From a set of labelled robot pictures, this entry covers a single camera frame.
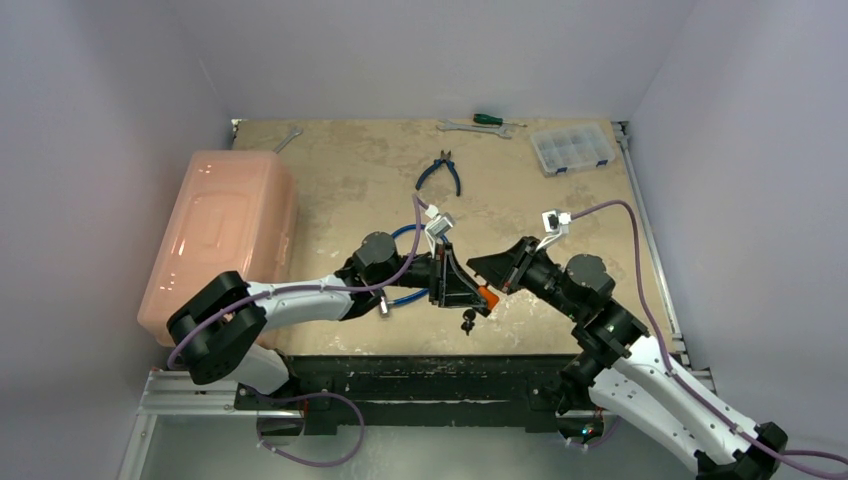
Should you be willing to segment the black-headed key bunch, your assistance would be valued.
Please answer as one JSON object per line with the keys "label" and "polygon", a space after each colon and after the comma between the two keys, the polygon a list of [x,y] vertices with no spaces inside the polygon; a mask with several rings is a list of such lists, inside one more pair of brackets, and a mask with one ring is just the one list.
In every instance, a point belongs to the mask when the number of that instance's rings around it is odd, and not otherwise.
{"label": "black-headed key bunch", "polygon": [[465,333],[466,336],[469,336],[471,334],[472,330],[474,329],[476,317],[477,317],[477,312],[474,309],[471,309],[471,308],[466,309],[462,313],[462,323],[461,323],[460,328]]}

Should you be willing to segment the orange black padlock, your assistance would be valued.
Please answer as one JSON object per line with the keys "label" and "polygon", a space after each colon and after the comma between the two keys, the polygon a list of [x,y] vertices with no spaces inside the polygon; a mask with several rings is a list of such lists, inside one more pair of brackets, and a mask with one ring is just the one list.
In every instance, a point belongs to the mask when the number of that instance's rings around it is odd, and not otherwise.
{"label": "orange black padlock", "polygon": [[480,296],[485,300],[486,309],[489,311],[494,310],[500,300],[499,296],[493,291],[491,291],[487,285],[480,285],[477,288],[477,291]]}

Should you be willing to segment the blue cable lock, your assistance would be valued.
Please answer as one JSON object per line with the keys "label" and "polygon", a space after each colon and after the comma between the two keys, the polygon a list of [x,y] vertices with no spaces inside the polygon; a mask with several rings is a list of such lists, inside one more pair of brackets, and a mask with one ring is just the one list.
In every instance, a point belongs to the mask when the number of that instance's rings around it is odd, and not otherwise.
{"label": "blue cable lock", "polygon": [[[392,283],[389,283],[389,286],[411,288],[413,290],[416,290],[416,292],[412,294],[408,294],[397,299],[390,299],[385,302],[385,305],[389,309],[405,306],[421,299],[427,299],[429,302],[428,297],[432,258],[430,250],[424,253],[418,253],[416,250],[413,250],[411,254],[400,255],[398,253],[397,245],[395,242],[396,238],[399,236],[399,232],[414,232],[415,229],[416,226],[414,224],[410,224],[405,227],[401,227],[394,233],[376,233],[378,235],[378,238],[383,243],[388,245],[390,252],[389,265],[392,267],[397,267],[402,271],[402,273],[396,280],[394,280]],[[425,237],[424,228],[422,229],[420,234],[420,239],[424,239],[425,241],[427,241]]]}

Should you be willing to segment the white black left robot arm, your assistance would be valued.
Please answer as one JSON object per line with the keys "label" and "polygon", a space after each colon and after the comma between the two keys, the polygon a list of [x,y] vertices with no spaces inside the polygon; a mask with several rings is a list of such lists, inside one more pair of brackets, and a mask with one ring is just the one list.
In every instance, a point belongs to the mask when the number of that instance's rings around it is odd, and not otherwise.
{"label": "white black left robot arm", "polygon": [[464,310],[465,332],[498,302],[464,271],[451,243],[400,255],[392,235],[374,232],[341,269],[317,280],[263,284],[236,271],[217,275],[168,319],[175,344],[168,365],[184,367],[197,385],[235,381],[272,408],[287,408],[298,395],[295,374],[281,353],[259,346],[258,337],[305,322],[362,317],[380,305],[384,286],[425,289],[432,305]]}

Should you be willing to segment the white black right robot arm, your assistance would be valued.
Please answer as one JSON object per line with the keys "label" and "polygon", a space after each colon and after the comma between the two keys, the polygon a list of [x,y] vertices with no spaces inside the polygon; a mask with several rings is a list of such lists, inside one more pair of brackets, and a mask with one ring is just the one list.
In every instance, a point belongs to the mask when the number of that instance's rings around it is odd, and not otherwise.
{"label": "white black right robot arm", "polygon": [[524,237],[468,267],[505,294],[526,290],[573,320],[581,353],[561,371],[559,409],[590,402],[627,421],[698,479],[769,479],[786,433],[722,402],[663,349],[659,337],[613,297],[602,259],[578,254],[561,266]]}

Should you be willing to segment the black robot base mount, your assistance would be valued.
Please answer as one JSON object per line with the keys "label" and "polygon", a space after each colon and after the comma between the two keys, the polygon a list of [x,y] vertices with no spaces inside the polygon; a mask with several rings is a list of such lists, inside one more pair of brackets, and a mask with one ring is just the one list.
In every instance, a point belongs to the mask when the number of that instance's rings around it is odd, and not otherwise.
{"label": "black robot base mount", "polygon": [[226,413],[295,418],[309,435],[340,426],[521,428],[593,442],[614,432],[615,415],[595,406],[584,390],[563,410],[560,373],[569,354],[297,355],[291,395],[300,404],[269,402],[239,383],[189,387],[192,397],[219,399]]}

